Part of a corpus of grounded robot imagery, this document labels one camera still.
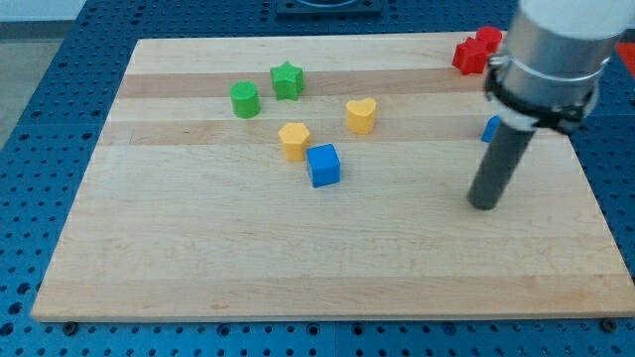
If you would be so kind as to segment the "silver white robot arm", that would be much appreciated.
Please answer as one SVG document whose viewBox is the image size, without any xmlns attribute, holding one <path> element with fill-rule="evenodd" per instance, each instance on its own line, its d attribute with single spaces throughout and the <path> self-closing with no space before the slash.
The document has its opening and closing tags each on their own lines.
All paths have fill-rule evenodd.
<svg viewBox="0 0 635 357">
<path fill-rule="evenodd" d="M 634 0 L 520 0 L 484 84 L 501 123 L 529 133 L 578 129 L 633 19 Z"/>
</svg>

